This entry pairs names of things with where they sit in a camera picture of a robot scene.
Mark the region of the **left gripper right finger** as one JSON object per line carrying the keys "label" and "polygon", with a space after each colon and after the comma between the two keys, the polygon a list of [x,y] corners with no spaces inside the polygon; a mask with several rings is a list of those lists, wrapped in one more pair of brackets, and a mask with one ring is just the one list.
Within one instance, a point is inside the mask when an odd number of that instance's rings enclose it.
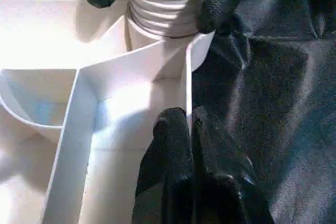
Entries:
{"label": "left gripper right finger", "polygon": [[197,223],[271,223],[250,159],[216,114],[195,108],[191,137]]}

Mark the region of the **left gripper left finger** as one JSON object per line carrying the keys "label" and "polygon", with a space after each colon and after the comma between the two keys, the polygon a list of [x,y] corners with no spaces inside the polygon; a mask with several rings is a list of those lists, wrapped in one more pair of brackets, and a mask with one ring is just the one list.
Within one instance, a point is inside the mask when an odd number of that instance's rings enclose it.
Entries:
{"label": "left gripper left finger", "polygon": [[136,186],[135,223],[192,223],[194,164],[183,109],[157,116]]}

